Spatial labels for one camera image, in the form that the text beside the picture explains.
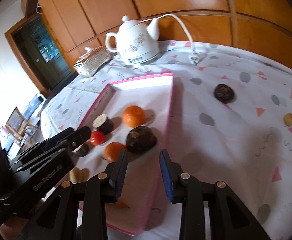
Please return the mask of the left human hand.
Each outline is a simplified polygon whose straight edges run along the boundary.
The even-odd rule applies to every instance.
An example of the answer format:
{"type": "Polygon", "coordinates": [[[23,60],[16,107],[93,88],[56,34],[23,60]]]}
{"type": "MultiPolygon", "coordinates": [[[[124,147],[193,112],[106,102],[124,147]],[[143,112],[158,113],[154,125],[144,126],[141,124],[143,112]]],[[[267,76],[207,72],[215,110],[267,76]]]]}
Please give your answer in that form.
{"type": "Polygon", "coordinates": [[[29,220],[25,218],[10,218],[0,226],[0,235],[6,240],[16,239],[28,222],[29,220]]]}

